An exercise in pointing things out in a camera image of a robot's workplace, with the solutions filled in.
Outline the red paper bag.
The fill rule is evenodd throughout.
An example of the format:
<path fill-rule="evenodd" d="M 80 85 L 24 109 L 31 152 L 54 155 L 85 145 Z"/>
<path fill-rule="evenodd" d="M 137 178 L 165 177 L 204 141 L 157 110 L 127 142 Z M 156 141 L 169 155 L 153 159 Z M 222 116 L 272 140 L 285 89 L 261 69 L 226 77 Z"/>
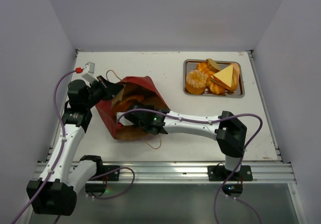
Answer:
<path fill-rule="evenodd" d="M 155 109 L 166 109 L 170 108 L 162 98 L 161 94 L 154 85 L 153 80 L 149 76 L 138 77 L 138 76 L 127 76 L 124 79 L 120 79 L 120 84 L 124 85 L 124 91 L 120 95 L 118 100 L 108 100 L 100 101 L 96 105 L 96 109 L 110 132 L 111 136 L 115 140 L 122 141 L 136 141 L 144 140 L 148 136 L 148 133 L 145 133 L 141 128 L 132 127 L 132 126 L 121 126 L 117 122 L 118 117 L 116 116 L 112 108 L 116 103 L 129 97 L 131 95 L 141 94 L 145 99 L 140 103 L 134 104 L 144 104 L 144 105 L 154 105 Z"/>

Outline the round crumble fake bread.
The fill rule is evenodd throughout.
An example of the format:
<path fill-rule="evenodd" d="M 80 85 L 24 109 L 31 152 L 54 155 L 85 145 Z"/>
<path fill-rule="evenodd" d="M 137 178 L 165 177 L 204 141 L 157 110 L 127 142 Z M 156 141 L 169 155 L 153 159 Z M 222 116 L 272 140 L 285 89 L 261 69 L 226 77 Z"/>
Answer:
<path fill-rule="evenodd" d="M 185 89 L 187 92 L 199 95 L 207 88 L 207 76 L 199 70 L 192 70 L 186 75 Z"/>

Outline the braided fake bread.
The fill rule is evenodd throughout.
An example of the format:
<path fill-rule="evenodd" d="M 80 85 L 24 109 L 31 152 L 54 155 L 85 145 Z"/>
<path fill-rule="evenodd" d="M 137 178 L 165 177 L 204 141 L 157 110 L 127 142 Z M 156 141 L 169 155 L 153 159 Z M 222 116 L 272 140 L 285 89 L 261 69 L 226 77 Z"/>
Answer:
<path fill-rule="evenodd" d="M 211 80 L 211 76 L 218 72 L 217 69 L 213 68 L 210 64 L 206 62 L 199 63 L 196 69 L 207 76 L 207 87 L 212 93 L 216 95 L 225 93 L 225 89 L 223 87 Z"/>

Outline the brown fake bread slice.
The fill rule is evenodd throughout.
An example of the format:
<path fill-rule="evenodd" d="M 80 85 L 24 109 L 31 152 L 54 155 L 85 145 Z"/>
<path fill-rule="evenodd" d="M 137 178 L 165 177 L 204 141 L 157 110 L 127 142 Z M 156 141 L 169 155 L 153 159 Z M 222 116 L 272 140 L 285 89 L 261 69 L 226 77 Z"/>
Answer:
<path fill-rule="evenodd" d="M 218 63 L 211 58 L 208 58 L 206 60 L 206 64 L 207 64 L 207 67 L 215 73 L 222 70 L 221 67 L 218 65 Z"/>

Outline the triangular fake sandwich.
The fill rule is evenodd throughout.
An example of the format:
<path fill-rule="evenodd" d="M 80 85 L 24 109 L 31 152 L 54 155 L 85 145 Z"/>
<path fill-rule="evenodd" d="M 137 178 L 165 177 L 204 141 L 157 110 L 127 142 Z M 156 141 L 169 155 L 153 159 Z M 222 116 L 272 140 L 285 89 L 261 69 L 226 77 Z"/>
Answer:
<path fill-rule="evenodd" d="M 230 89 L 233 83 L 233 66 L 229 65 L 211 76 L 211 79 Z"/>

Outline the oval fake bread loaf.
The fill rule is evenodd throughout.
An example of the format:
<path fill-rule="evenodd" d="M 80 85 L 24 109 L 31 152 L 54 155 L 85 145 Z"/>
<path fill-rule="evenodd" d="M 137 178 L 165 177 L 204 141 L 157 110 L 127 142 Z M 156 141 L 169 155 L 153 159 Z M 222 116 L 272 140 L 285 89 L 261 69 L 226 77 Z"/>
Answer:
<path fill-rule="evenodd" d="M 233 66 L 232 85 L 231 85 L 230 91 L 235 91 L 239 83 L 240 67 L 235 62 L 231 63 L 230 66 Z"/>

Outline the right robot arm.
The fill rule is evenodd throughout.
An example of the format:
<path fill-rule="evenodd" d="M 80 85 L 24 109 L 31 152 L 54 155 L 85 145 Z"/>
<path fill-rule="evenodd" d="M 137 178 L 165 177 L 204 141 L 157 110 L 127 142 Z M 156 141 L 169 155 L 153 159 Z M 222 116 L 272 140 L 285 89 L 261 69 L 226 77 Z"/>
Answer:
<path fill-rule="evenodd" d="M 241 175 L 239 161 L 244 155 L 247 127 L 229 111 L 200 117 L 155 109 L 153 105 L 133 104 L 128 111 L 118 112 L 116 117 L 122 126 L 140 128 L 152 135 L 181 133 L 214 140 L 225 155 L 224 176 L 235 180 Z"/>

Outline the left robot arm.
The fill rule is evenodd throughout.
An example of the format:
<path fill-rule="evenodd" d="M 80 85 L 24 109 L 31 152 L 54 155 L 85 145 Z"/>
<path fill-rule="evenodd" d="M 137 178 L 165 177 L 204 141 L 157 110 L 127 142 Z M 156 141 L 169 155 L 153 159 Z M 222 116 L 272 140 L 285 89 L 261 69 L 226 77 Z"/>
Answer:
<path fill-rule="evenodd" d="M 37 214 L 70 216 L 77 195 L 91 178 L 103 177 L 104 167 L 99 156 L 84 156 L 71 170 L 76 150 L 90 124 L 91 109 L 102 100 L 112 100 L 123 90 L 122 84 L 111 83 L 102 76 L 89 85 L 77 79 L 68 84 L 68 101 L 61 116 L 60 136 L 52 156 L 38 180 L 30 181 L 27 194 Z"/>

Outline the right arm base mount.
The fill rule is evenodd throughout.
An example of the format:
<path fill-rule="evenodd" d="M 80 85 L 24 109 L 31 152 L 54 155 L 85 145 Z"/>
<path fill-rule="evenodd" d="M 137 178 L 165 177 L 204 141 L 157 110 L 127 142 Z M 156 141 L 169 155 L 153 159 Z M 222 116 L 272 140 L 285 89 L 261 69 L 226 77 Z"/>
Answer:
<path fill-rule="evenodd" d="M 231 173 L 222 162 L 208 166 L 207 171 L 209 181 L 224 181 Z M 221 189 L 228 196 L 240 197 L 243 192 L 244 181 L 253 181 L 249 165 L 241 165 L 240 170 L 236 171 Z"/>

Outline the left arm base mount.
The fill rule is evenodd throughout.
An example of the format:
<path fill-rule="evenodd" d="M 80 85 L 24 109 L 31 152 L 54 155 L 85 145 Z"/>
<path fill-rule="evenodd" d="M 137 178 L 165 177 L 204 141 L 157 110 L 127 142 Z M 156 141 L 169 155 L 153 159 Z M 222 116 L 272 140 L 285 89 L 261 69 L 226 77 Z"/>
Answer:
<path fill-rule="evenodd" d="M 103 173 L 103 174 L 99 174 L 99 175 L 96 175 L 96 176 L 93 176 L 90 178 L 90 180 L 94 180 L 94 179 L 98 179 L 98 178 L 101 178 L 103 179 L 103 181 L 107 182 L 107 179 L 108 179 L 108 175 L 109 174 L 112 174 L 114 173 L 117 177 L 118 177 L 118 171 L 121 169 L 121 167 L 118 167 L 114 170 L 110 170 L 106 173 Z M 94 193 L 91 193 L 91 199 L 94 200 L 94 199 L 100 199 L 100 200 L 107 200 L 107 199 L 113 199 L 113 198 L 116 198 L 116 197 L 119 197 L 121 195 L 123 195 L 123 193 L 119 193 L 117 195 L 114 195 L 114 196 L 110 196 L 110 197 L 102 197 L 102 195 L 105 193 L 105 191 L 103 191 L 99 196 L 96 196 Z"/>

